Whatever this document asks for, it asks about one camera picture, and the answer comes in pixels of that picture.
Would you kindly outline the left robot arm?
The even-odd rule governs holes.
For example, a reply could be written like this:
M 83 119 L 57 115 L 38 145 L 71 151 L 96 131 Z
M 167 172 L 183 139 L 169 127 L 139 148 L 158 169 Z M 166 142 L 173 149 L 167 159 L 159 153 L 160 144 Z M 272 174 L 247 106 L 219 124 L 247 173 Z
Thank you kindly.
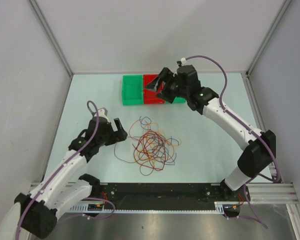
M 49 177 L 28 194 L 20 193 L 14 200 L 20 205 L 20 218 L 15 239 L 21 229 L 40 239 L 46 238 L 56 227 L 61 216 L 84 199 L 95 200 L 101 192 L 100 180 L 90 174 L 81 175 L 74 186 L 65 189 L 68 180 L 95 156 L 101 147 L 127 139 L 127 132 L 119 118 L 114 119 L 117 130 L 106 116 L 94 116 L 88 128 L 80 132 L 69 145 L 63 160 Z

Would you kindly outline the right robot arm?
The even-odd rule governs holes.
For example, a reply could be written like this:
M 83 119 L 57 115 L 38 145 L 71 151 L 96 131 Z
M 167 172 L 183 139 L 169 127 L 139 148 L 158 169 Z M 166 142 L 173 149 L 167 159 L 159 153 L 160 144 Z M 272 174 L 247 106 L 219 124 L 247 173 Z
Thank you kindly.
M 275 134 L 271 130 L 263 132 L 249 125 L 231 111 L 220 95 L 201 85 L 192 65 L 182 65 L 175 73 L 164 67 L 145 88 L 169 103 L 173 103 L 175 98 L 185 99 L 192 111 L 215 122 L 241 148 L 242 154 L 236 168 L 221 182 L 220 194 L 225 200 L 232 201 L 244 184 L 275 161 Z

